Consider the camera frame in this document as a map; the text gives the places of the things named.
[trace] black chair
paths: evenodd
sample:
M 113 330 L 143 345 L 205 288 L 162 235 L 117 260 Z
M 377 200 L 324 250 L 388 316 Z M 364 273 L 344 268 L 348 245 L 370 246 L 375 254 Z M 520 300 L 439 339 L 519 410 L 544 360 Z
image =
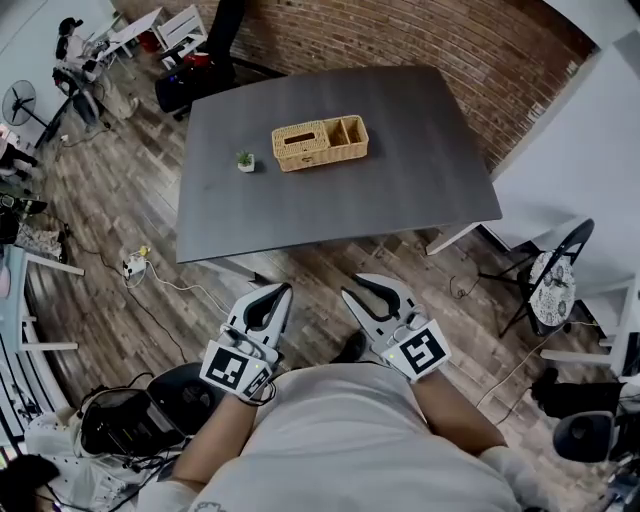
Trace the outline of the black chair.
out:
M 538 320 L 533 309 L 531 308 L 529 300 L 531 299 L 533 294 L 536 293 L 538 287 L 544 281 L 544 278 L 547 276 L 547 274 L 549 274 L 549 272 L 551 272 L 551 269 L 553 269 L 560 258 L 562 258 L 563 256 L 569 256 L 570 263 L 573 266 L 575 261 L 578 259 L 578 256 L 582 252 L 584 244 L 586 244 L 587 240 L 589 240 L 594 226 L 595 223 L 593 222 L 593 220 L 588 219 L 580 224 L 577 228 L 575 228 L 571 233 L 569 233 L 569 235 L 562 241 L 562 243 L 553 251 L 553 255 L 549 259 L 547 265 L 544 267 L 542 273 L 540 274 L 540 277 L 538 277 L 538 280 L 535 282 L 535 284 L 529 283 L 529 276 L 531 274 L 533 263 L 531 265 L 528 265 L 523 270 L 520 270 L 516 279 L 509 279 L 508 277 L 504 276 L 505 274 L 508 274 L 512 270 L 520 267 L 521 265 L 524 265 L 525 263 L 528 263 L 530 260 L 545 252 L 539 249 L 527 250 L 527 252 L 529 252 L 530 254 L 524 260 L 519 261 L 515 265 L 512 265 L 507 270 L 501 272 L 498 275 L 494 276 L 490 274 L 484 274 L 482 272 L 478 274 L 479 278 L 493 279 L 494 281 L 501 281 L 507 284 L 515 284 L 520 287 L 520 291 L 522 293 L 522 304 L 513 315 L 507 326 L 500 333 L 500 338 L 502 338 L 511 327 L 517 324 L 525 316 L 529 317 L 531 328 L 538 336 L 547 336 L 556 329 L 556 327 L 545 325 Z M 578 248 L 575 251 L 569 252 L 570 249 L 576 246 L 578 246 Z

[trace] electrical cable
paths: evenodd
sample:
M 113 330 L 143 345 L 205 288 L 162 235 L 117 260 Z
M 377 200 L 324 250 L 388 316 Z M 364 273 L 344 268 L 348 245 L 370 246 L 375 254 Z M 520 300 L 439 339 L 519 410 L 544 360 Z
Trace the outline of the electrical cable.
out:
M 129 256 L 134 256 L 136 254 L 140 254 L 139 252 L 134 252 L 132 254 L 130 254 Z M 160 277 L 158 277 L 158 273 L 156 272 L 156 268 L 153 265 L 153 263 L 151 263 L 148 259 L 145 258 L 145 267 L 144 270 L 142 271 L 142 275 L 140 276 L 140 279 L 138 279 L 138 281 L 136 281 L 136 284 L 134 284 L 133 286 L 129 286 L 127 284 L 128 280 L 125 280 L 124 285 L 128 288 L 128 289 L 133 289 L 136 288 L 138 285 L 140 285 L 140 283 L 142 283 L 142 281 L 144 280 L 145 276 L 147 275 L 147 266 L 151 267 L 151 270 L 153 271 L 153 275 L 156 278 L 156 280 L 164 285 L 168 285 L 171 286 L 172 288 L 184 292 L 184 291 L 188 291 L 188 290 L 193 290 L 194 288 L 199 288 L 200 290 L 202 290 L 202 292 L 209 297 L 209 300 L 211 300 L 211 302 L 213 302 L 213 304 L 215 305 L 216 308 L 218 308 L 218 310 L 223 314 L 223 315 L 228 315 L 229 312 L 225 311 L 222 306 L 220 306 L 220 304 L 218 304 L 218 301 L 216 299 L 213 298 L 213 296 L 207 291 L 205 290 L 201 285 L 199 284 L 193 284 L 191 286 L 185 286 L 185 287 L 180 287 L 180 286 L 176 286 L 173 283 L 170 283 L 169 281 L 164 281 L 163 279 L 160 279 Z
M 182 350 L 182 346 L 180 345 L 180 343 L 176 341 L 176 339 L 171 335 L 169 330 L 159 322 L 159 320 L 154 316 L 154 314 L 151 311 L 149 311 L 145 306 L 142 305 L 142 303 L 137 299 L 137 297 L 133 293 L 131 293 L 131 290 L 129 290 L 128 288 L 127 288 L 127 293 L 131 296 L 131 298 L 134 301 L 136 301 L 136 304 L 138 304 L 138 306 L 140 306 L 142 309 L 144 309 L 147 312 L 147 315 L 149 315 L 153 319 L 153 321 L 158 325 L 158 327 L 160 327 L 160 329 L 162 329 L 164 332 L 167 333 L 167 336 L 169 336 L 173 344 L 176 347 L 178 347 L 182 361 L 184 362 L 184 364 L 187 364 L 189 361 L 187 360 L 187 357 L 184 355 L 184 350 Z
M 149 260 L 145 260 L 145 261 L 146 261 L 147 265 L 149 265 L 149 266 L 151 267 L 151 270 L 153 271 L 153 275 L 155 276 L 155 278 L 156 278 L 159 282 L 161 282 L 162 284 L 169 285 L 169 286 L 171 286 L 172 288 L 175 288 L 175 289 L 176 289 L 176 290 L 178 290 L 178 291 L 187 291 L 187 290 L 193 290 L 194 288 L 199 288 L 200 290 L 202 290 L 202 292 L 203 292 L 207 297 L 209 297 L 209 299 L 211 300 L 211 302 L 213 302 L 213 303 L 215 304 L 215 306 L 218 308 L 218 310 L 219 310 L 223 315 L 228 315 L 228 314 L 229 314 L 229 312 L 228 312 L 228 311 L 225 311 L 225 310 L 220 306 L 220 304 L 218 304 L 218 301 L 216 301 L 216 300 L 215 300 L 215 299 L 214 299 L 214 298 L 209 294 L 209 292 L 208 292 L 207 290 L 205 290 L 205 289 L 204 289 L 202 286 L 200 286 L 199 284 L 192 284 L 191 286 L 185 286 L 184 288 L 180 288 L 179 286 L 176 286 L 176 285 L 175 285 L 175 284 L 173 284 L 173 283 L 170 283 L 170 282 L 168 282 L 168 281 L 163 281 L 162 279 L 160 279 L 160 278 L 158 277 L 158 274 L 157 274 L 157 272 L 156 272 L 155 267 L 153 266 L 153 263 L 151 263 Z
M 104 261 L 104 257 L 102 256 L 102 253 L 99 251 L 90 251 L 87 248 L 85 248 L 79 241 L 77 238 L 74 237 L 74 240 L 76 241 L 76 244 L 78 244 L 78 247 L 80 249 L 82 249 L 84 252 L 88 253 L 88 254 L 93 254 L 93 255 L 97 255 L 100 256 L 100 261 L 102 262 L 102 265 L 104 265 L 106 268 L 111 269 L 112 271 L 114 271 L 116 274 L 118 274 L 118 276 L 122 276 L 122 273 L 116 269 L 114 266 L 109 265 L 108 263 L 106 263 Z M 182 349 L 182 346 L 180 345 L 180 343 L 178 343 L 176 341 L 176 339 L 171 335 L 171 333 L 169 332 L 169 330 L 160 323 L 160 321 L 155 317 L 155 315 L 149 311 L 145 306 L 142 305 L 142 303 L 137 299 L 137 297 L 135 295 L 133 295 L 133 293 L 131 293 L 131 290 L 129 290 L 129 288 L 127 288 L 127 293 L 131 296 L 131 298 L 136 302 L 136 304 L 138 304 L 138 306 L 140 306 L 141 309 L 143 309 L 147 315 L 149 315 L 151 317 L 151 319 L 157 324 L 158 327 L 160 327 L 160 329 L 162 329 L 165 333 L 167 333 L 167 336 L 169 336 L 169 339 L 171 339 L 172 343 L 178 347 L 178 350 L 180 351 L 180 357 L 182 358 L 182 361 L 187 364 L 189 361 L 187 360 L 187 357 L 184 355 L 184 350 Z
M 273 400 L 276 397 L 276 394 L 278 393 L 278 388 L 273 383 L 273 381 L 269 382 L 269 387 L 271 388 L 271 393 L 264 400 L 251 400 L 250 402 L 241 400 L 241 402 L 244 404 L 250 405 L 252 407 L 262 407 L 263 405 L 268 404 L 269 402 L 271 402 L 271 400 Z
M 500 425 L 502 422 L 506 421 L 507 418 L 509 416 L 511 416 L 511 413 L 513 411 L 515 411 L 516 407 L 518 407 L 518 405 L 520 405 L 520 402 L 522 402 L 522 400 L 524 399 L 524 396 L 527 394 L 527 391 L 529 391 L 529 389 L 531 388 L 526 388 L 523 393 L 520 395 L 520 398 L 518 398 L 515 403 L 511 406 L 511 408 L 509 409 L 509 411 L 507 411 L 507 414 L 504 416 L 504 418 L 502 418 L 500 421 L 498 421 L 497 423 L 494 423 L 494 426 L 498 426 Z
M 154 378 L 153 373 L 151 373 L 151 372 L 142 372 L 142 373 L 138 374 L 131 382 L 129 382 L 129 384 L 127 384 L 127 387 L 130 388 L 131 386 L 133 386 L 136 383 L 136 381 L 140 377 L 144 377 L 145 375 L 150 375 L 151 378 Z
M 453 280 L 456 278 L 456 276 L 453 276 L 451 279 L 449 279 L 449 293 L 451 294 L 451 296 L 456 299 L 456 300 L 462 300 L 464 299 L 467 295 L 469 295 L 473 289 L 477 286 L 477 284 L 480 282 L 480 278 L 476 279 L 476 282 L 473 283 L 473 285 L 471 286 L 471 288 L 469 288 L 469 290 L 458 290 L 456 294 L 453 293 L 453 289 L 451 287 Z
M 538 345 L 536 345 L 527 355 L 526 357 L 513 369 L 509 372 L 509 374 L 503 378 L 501 381 L 499 381 L 497 384 L 495 384 L 494 386 L 492 386 L 491 388 L 489 388 L 484 395 L 482 395 L 482 397 L 480 398 L 480 400 L 478 400 L 478 403 L 476 403 L 476 408 L 480 407 L 480 405 L 482 404 L 482 402 L 484 402 L 484 400 L 491 394 L 493 393 L 496 389 L 498 389 L 500 386 L 502 386 L 505 382 L 507 382 L 514 373 L 516 373 L 528 360 L 529 358 L 539 349 L 541 348 L 548 340 L 549 338 L 551 338 L 554 334 L 556 334 L 557 332 L 559 332 L 565 325 L 567 324 L 581 324 L 581 325 L 589 325 L 589 326 L 597 326 L 598 324 L 596 323 L 588 323 L 588 322 L 566 322 L 564 324 L 562 324 L 560 327 L 558 327 L 555 331 L 553 331 L 551 334 L 549 334 L 544 340 L 542 340 L 540 343 L 538 343 Z
M 73 143 L 71 143 L 71 144 L 65 144 L 63 141 L 60 141 L 60 144 L 58 144 L 58 148 L 56 149 L 56 152 L 55 152 L 55 156 L 54 156 L 54 158 L 53 158 L 53 161 L 54 161 L 54 162 L 59 162 L 59 161 L 60 161 L 60 149 L 61 149 L 61 148 L 65 148 L 65 149 L 66 149 L 66 148 L 73 148 L 73 147 L 75 147 L 75 146 L 77 146 L 77 145 L 79 145 L 79 144 L 82 144 L 82 143 L 84 143 L 84 142 L 91 142 L 91 141 L 92 141 L 93 139 L 95 139 L 98 135 L 100 135 L 100 134 L 102 134 L 102 133 L 107 133 L 107 132 L 109 132 L 109 131 L 111 131 L 111 127 L 105 128 L 104 130 L 100 130 L 99 132 L 94 133 L 91 137 L 88 137 L 88 138 L 84 138 L 84 139 L 77 140 L 77 141 L 75 141 L 75 142 L 73 142 Z

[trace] white desk leg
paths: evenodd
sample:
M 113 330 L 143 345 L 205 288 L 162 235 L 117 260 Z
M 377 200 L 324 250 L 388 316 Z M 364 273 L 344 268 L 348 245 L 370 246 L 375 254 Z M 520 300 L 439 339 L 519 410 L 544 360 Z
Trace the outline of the white desk leg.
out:
M 453 242 L 458 240 L 458 238 L 462 238 L 469 231 L 473 231 L 479 224 L 479 222 L 472 222 L 471 224 L 458 224 L 445 228 L 433 242 L 427 245 L 427 256 L 438 254 L 442 249 L 449 247 Z
M 44 265 L 45 267 L 55 268 L 57 270 L 62 270 L 63 272 L 69 272 L 70 274 L 84 276 L 84 269 L 72 267 L 71 265 L 64 265 L 63 263 L 59 263 L 48 258 L 43 258 L 42 256 L 31 254 L 30 252 L 25 253 L 25 258 L 27 262 L 32 261 L 33 263 L 37 263 L 38 265 Z
M 78 350 L 77 343 L 22 343 L 20 350 L 25 352 L 48 352 L 52 350 Z
M 611 364 L 611 356 L 609 354 L 587 354 L 584 352 L 545 349 L 540 353 L 540 357 L 542 359 L 550 359 L 551 361 L 560 361 L 563 363 Z
M 239 276 L 246 277 L 249 281 L 255 281 L 259 277 L 258 274 L 252 270 L 249 270 L 242 265 L 238 265 L 227 258 L 214 258 L 211 260 L 197 261 L 196 263 L 215 272 L 231 272 L 233 274 L 238 274 Z

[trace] white desk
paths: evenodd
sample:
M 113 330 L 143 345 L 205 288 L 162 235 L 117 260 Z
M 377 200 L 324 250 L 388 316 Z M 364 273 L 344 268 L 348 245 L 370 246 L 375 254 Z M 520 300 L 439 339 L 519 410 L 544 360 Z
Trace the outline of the white desk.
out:
M 24 284 L 27 277 L 27 265 L 29 262 L 38 263 L 47 267 L 69 272 L 79 276 L 84 276 L 81 268 L 63 265 L 57 261 L 42 258 L 35 254 L 28 253 L 20 247 L 14 245 L 4 246 L 5 265 L 11 273 L 11 285 L 9 295 L 0 299 L 0 335 L 4 346 L 10 352 L 17 353 L 21 350 L 75 350 L 77 343 L 23 343 L 22 324 L 23 322 L 33 322 L 26 310 L 24 301 Z
M 120 32 L 116 32 L 109 37 L 110 46 L 105 51 L 100 52 L 97 60 L 101 61 L 105 57 L 111 55 L 118 48 L 122 48 L 129 41 L 133 41 L 136 37 L 143 34 L 147 30 L 152 30 L 158 41 L 161 41 L 160 37 L 154 30 L 154 24 L 158 20 L 160 16 L 160 12 L 162 11 L 162 7 L 158 7 L 155 11 L 150 12 L 149 14 L 143 16 L 139 20 L 134 21 L 131 25 L 128 25 L 126 28 L 121 30 Z

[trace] white t-shirt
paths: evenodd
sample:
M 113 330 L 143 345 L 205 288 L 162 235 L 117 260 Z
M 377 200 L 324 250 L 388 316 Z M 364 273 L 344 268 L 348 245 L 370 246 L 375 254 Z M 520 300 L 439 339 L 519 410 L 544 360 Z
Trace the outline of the white t-shirt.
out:
M 407 382 L 340 364 L 278 378 L 240 457 L 202 492 L 159 482 L 138 512 L 520 512 L 556 506 L 505 447 L 472 457 L 432 435 Z

